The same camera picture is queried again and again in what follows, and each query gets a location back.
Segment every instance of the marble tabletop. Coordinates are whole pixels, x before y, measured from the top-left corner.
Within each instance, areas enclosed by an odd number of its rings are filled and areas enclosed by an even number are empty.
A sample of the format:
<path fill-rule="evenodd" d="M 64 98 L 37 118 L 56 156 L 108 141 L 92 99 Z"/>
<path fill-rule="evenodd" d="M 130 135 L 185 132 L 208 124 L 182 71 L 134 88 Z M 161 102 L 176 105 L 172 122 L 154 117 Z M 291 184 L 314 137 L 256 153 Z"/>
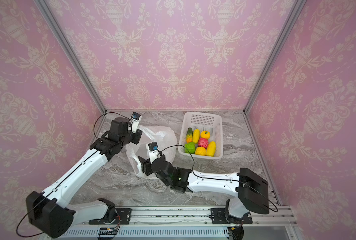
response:
<path fill-rule="evenodd" d="M 132 111 L 119 112 L 130 117 Z M 140 112 L 143 126 L 168 126 L 180 139 L 184 111 Z M 223 156 L 219 160 L 196 159 L 194 170 L 209 173 L 238 172 L 247 167 L 266 179 L 262 165 L 243 118 L 242 111 L 211 111 L 223 121 Z M 109 130 L 111 121 L 118 117 L 108 114 L 99 136 Z M 191 168 L 193 160 L 176 151 L 175 167 Z M 118 206 L 137 205 L 224 205 L 231 196 L 215 192 L 194 192 L 181 194 L 166 187 L 160 180 L 138 178 L 127 159 L 126 150 L 114 156 L 97 170 L 76 192 L 71 204 L 93 202 L 106 198 Z"/>

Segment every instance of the white plastic basket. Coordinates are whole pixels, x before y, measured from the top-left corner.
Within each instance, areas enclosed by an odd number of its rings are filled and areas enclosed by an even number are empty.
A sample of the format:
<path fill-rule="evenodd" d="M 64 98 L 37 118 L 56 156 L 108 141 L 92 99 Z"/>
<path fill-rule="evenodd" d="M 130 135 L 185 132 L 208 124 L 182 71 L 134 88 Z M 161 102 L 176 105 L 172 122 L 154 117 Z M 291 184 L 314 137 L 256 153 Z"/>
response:
<path fill-rule="evenodd" d="M 222 118 L 219 115 L 211 113 L 198 113 L 198 112 L 187 112 L 183 118 L 181 136 L 179 140 L 180 145 L 185 145 L 187 129 L 191 127 L 193 131 L 199 129 L 200 132 L 208 131 L 210 132 L 209 142 L 214 141 L 216 144 L 215 153 L 213 157 L 202 156 L 193 154 L 195 158 L 204 159 L 220 159 L 223 156 L 223 131 L 222 131 Z M 178 146 L 178 151 L 182 155 L 190 157 L 189 153 L 185 153 L 185 148 Z"/>

